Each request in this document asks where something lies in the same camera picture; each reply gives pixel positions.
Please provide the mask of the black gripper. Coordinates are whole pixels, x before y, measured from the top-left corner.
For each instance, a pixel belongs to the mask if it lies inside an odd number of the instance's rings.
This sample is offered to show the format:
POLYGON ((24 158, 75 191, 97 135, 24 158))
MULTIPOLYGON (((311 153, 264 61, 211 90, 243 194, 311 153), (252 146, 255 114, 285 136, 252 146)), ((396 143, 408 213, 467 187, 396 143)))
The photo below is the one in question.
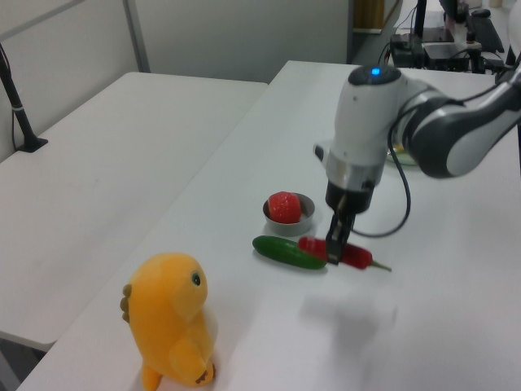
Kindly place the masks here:
POLYGON ((356 215, 364 213, 369 207, 374 192, 373 187, 361 191, 344 190, 334 183, 328 182, 326 203, 334 213, 344 216, 341 221, 336 215, 331 219, 326 235, 326 255, 329 263, 338 265, 342 260, 344 245, 352 232, 356 215))

